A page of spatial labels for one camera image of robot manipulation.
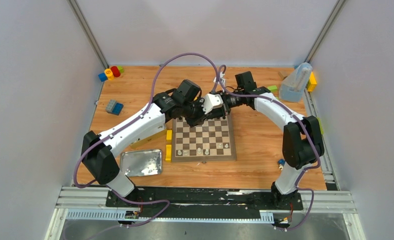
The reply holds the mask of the wooden chess board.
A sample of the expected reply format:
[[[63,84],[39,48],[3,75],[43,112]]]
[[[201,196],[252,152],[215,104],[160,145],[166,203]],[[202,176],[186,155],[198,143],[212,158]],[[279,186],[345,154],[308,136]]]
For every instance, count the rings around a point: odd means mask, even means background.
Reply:
[[[232,117],[226,119],[205,120],[202,125],[190,127],[184,118],[172,121],[172,159],[179,162],[210,162],[210,161],[236,161],[236,141]],[[203,155],[197,156],[197,148],[202,149]],[[210,149],[210,155],[205,155],[205,149]],[[184,156],[183,151],[189,150],[189,155]]]

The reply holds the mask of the small yellow rectangular block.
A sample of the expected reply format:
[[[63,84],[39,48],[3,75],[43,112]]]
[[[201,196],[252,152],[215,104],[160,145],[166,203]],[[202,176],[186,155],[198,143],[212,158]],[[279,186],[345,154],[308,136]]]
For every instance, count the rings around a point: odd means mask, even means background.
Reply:
[[[167,131],[166,131],[166,141],[168,142],[168,143],[171,143],[172,142],[172,139],[173,139],[173,131],[171,130],[171,129],[168,129]]]

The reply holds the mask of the yellow arch block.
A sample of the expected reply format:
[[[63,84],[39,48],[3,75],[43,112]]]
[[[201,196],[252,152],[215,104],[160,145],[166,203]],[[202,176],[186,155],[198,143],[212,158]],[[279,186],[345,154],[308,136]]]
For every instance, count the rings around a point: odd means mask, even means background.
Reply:
[[[172,161],[172,145],[167,144],[165,148],[165,161],[171,162]]]

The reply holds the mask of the gold tin with white pieces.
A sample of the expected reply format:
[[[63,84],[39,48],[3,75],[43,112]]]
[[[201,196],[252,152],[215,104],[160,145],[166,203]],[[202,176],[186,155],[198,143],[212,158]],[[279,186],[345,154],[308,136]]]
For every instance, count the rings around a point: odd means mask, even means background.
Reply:
[[[167,126],[165,124],[160,125],[156,128],[147,130],[144,132],[136,141],[134,141],[129,147],[132,149],[136,149],[152,140],[155,140],[165,134],[167,131]]]

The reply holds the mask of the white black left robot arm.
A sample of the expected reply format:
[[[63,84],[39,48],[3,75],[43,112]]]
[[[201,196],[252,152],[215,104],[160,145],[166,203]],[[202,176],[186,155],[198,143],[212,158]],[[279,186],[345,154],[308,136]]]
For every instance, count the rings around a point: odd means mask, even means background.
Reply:
[[[200,96],[201,88],[185,79],[179,87],[160,92],[149,103],[122,123],[99,134],[90,131],[84,136],[79,159],[100,185],[117,192],[125,206],[134,206],[138,193],[134,183],[120,170],[116,157],[129,145],[162,130],[166,122],[187,118],[201,124],[223,100],[218,94]]]

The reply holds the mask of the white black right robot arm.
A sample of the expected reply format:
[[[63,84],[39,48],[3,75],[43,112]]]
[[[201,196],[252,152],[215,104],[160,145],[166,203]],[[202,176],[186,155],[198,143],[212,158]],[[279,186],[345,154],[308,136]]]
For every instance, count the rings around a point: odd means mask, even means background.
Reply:
[[[266,87],[258,87],[251,72],[239,73],[235,79],[237,88],[228,91],[216,78],[215,85],[222,89],[203,97],[203,111],[210,117],[220,118],[228,115],[232,108],[246,105],[268,117],[282,130],[285,164],[272,185],[270,201],[275,208],[283,209],[291,201],[290,194],[299,189],[304,173],[320,167],[320,157],[325,153],[320,123],[313,115],[304,116],[293,111]]]

